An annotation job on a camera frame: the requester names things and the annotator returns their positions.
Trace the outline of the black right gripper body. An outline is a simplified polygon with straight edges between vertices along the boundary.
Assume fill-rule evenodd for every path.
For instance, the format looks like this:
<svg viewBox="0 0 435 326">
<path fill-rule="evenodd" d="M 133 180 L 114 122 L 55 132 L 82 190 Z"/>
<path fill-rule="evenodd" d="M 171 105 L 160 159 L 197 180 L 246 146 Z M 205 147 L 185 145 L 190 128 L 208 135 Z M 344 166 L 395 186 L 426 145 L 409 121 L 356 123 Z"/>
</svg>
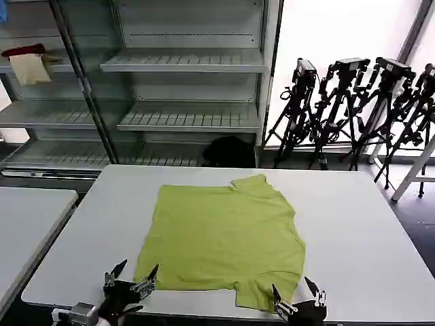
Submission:
<svg viewBox="0 0 435 326">
<path fill-rule="evenodd" d="M 316 306 L 315 304 L 315 300 L 292 304 L 297 311 L 288 317 L 288 321 L 324 321 L 327 316 L 327 307 L 321 304 Z"/>
</svg>

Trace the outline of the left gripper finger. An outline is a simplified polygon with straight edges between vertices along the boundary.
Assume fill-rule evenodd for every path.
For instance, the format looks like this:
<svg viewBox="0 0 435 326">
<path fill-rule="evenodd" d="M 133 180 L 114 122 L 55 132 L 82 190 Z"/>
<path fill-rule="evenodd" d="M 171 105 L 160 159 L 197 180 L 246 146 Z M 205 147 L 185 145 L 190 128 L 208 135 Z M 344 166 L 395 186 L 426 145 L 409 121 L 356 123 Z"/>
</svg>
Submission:
<svg viewBox="0 0 435 326">
<path fill-rule="evenodd" d="M 159 265 L 156 264 L 143 282 L 130 287 L 130 290 L 137 294 L 140 299 L 145 299 L 153 290 L 155 290 L 158 267 Z"/>
<path fill-rule="evenodd" d="M 115 265 L 115 267 L 113 268 L 113 270 L 111 272 L 106 272 L 105 276 L 104 276 L 104 286 L 105 287 L 111 287 L 115 285 L 115 281 L 118 279 L 119 275 L 121 274 L 121 272 L 123 271 L 126 263 L 127 263 L 127 259 L 121 261 L 119 264 Z"/>
</svg>

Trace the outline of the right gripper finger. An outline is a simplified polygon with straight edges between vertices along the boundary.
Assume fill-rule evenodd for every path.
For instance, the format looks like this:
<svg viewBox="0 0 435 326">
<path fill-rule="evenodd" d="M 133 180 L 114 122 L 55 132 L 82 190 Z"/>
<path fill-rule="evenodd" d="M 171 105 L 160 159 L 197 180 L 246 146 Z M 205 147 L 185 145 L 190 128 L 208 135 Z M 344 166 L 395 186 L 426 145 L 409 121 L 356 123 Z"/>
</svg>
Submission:
<svg viewBox="0 0 435 326">
<path fill-rule="evenodd" d="M 315 306 L 316 307 L 325 307 L 326 306 L 326 292 L 321 290 L 313 281 L 311 281 L 308 277 L 304 277 L 305 283 L 309 288 L 309 291 L 314 297 Z"/>
<path fill-rule="evenodd" d="M 282 300 L 278 289 L 274 284 L 272 284 L 272 290 L 273 290 L 273 307 L 275 312 L 283 319 L 283 320 L 289 320 L 291 316 L 295 316 L 298 312 L 297 307 L 286 303 Z"/>
</svg>

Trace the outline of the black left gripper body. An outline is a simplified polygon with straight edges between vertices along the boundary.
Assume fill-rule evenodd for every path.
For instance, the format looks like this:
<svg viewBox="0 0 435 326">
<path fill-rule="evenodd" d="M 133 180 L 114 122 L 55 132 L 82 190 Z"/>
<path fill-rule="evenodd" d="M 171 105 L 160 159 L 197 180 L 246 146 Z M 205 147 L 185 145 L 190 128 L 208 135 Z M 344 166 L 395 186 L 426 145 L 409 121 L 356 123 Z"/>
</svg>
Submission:
<svg viewBox="0 0 435 326">
<path fill-rule="evenodd" d="M 143 283 L 131 283 L 115 280 L 112 285 L 104 286 L 105 299 L 98 308 L 98 315 L 102 319 L 119 319 L 129 312 L 137 312 L 143 308 L 141 290 Z"/>
</svg>

